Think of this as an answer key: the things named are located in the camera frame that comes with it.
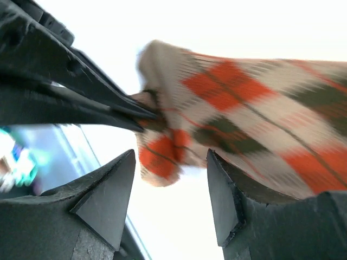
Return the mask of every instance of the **diagonal stripe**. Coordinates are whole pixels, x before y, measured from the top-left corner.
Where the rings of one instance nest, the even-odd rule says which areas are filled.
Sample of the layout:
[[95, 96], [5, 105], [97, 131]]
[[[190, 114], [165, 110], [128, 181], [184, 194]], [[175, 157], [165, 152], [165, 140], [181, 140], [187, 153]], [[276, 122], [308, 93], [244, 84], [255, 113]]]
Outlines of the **diagonal stripe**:
[[296, 66], [303, 68], [305, 71], [315, 75], [316, 77], [318, 77], [319, 79], [321, 79], [323, 82], [325, 82], [326, 84], [329, 84], [330, 86], [344, 92], [347, 93], [347, 88], [346, 86], [341, 86], [340, 84], [328, 79], [327, 77], [325, 77], [324, 75], [322, 75], [321, 73], [317, 72], [316, 70], [310, 68], [310, 66], [308, 65], [307, 62], [305, 61], [292, 61], [293, 64], [295, 64]]

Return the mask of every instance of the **argyle sock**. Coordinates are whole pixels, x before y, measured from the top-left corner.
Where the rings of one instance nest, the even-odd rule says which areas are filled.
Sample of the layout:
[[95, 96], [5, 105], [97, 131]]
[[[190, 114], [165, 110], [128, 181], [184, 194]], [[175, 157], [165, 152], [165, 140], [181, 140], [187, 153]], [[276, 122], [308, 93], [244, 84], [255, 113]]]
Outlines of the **argyle sock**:
[[347, 189], [347, 63], [212, 57], [153, 41], [139, 70], [146, 85], [132, 97], [160, 115], [137, 134], [150, 184], [206, 167], [211, 148], [296, 198]]

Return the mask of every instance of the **knitted textile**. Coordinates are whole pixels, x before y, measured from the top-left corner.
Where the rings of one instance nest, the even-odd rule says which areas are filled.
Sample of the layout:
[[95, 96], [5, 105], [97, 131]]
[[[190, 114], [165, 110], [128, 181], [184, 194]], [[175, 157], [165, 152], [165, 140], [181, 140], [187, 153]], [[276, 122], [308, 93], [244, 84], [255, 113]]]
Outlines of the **knitted textile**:
[[347, 189], [347, 63], [238, 60], [160, 41], [142, 53], [142, 179], [168, 186], [208, 148], [261, 184], [306, 198]]

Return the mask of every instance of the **teal object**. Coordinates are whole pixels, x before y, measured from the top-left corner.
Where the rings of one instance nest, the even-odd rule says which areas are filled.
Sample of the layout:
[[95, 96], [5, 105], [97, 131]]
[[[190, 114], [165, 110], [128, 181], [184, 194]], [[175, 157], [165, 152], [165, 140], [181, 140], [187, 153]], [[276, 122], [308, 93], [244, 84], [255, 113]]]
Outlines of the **teal object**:
[[30, 151], [18, 144], [10, 135], [10, 128], [0, 128], [0, 159], [3, 158], [17, 187], [30, 186], [38, 168]]

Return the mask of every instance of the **blurry background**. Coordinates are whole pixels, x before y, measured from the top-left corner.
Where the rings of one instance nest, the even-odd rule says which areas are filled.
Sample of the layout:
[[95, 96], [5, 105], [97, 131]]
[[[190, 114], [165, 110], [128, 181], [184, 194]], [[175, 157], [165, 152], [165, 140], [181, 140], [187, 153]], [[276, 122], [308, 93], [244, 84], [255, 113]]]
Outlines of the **blurry background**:
[[[75, 35], [73, 46], [128, 94], [140, 91], [136, 61], [153, 39], [216, 56], [347, 60], [345, 11], [337, 1], [37, 2]], [[127, 149], [137, 150], [134, 134], [114, 127], [32, 126], [12, 131], [40, 166], [36, 192], [67, 183]], [[223, 259], [206, 172], [186, 168], [182, 180], [167, 188], [151, 187], [139, 175], [127, 221], [147, 259]]]

